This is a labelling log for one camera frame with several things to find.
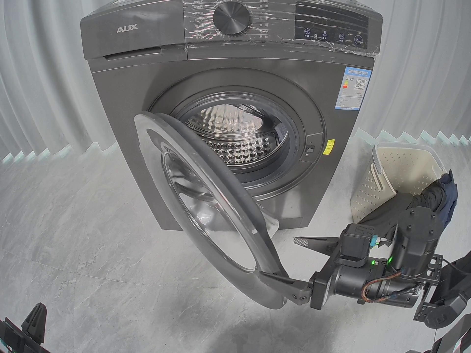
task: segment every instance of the aux logo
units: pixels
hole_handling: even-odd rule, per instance
[[[123,26],[123,27],[118,27],[118,31],[116,32],[119,33],[119,32],[128,32],[129,30],[134,30],[134,29],[138,29],[138,24],[134,24],[134,25],[128,25],[128,26]]]

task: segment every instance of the floor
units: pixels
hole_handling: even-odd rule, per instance
[[[384,139],[361,132],[351,138],[310,226],[275,234],[291,277],[308,279],[326,260],[292,238],[338,235],[351,222],[350,196],[372,144]],[[438,248],[454,260],[471,243],[471,145],[428,141],[459,185],[455,216]],[[413,309],[361,306],[340,296],[321,311],[253,303],[184,233],[159,228],[116,144],[105,152],[92,145],[82,156],[65,150],[5,160],[0,226],[0,317],[20,325],[44,303],[43,346],[52,353],[403,353],[430,349],[435,336],[412,320]]]

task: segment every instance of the white laundry basket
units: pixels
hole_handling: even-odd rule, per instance
[[[366,215],[396,195],[396,191],[420,194],[446,173],[435,151],[425,145],[377,143],[365,175],[350,199],[353,221]]]

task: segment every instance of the wall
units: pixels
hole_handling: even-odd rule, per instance
[[[0,158],[114,142],[79,31],[109,1],[0,0]],[[356,127],[471,137],[471,0],[358,1],[384,23]]]

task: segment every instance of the washing machine door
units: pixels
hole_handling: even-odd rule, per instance
[[[282,307],[286,298],[259,279],[259,271],[288,277],[269,235],[277,221],[261,211],[226,164],[185,124],[152,113],[134,121],[156,187],[197,248],[255,302]]]

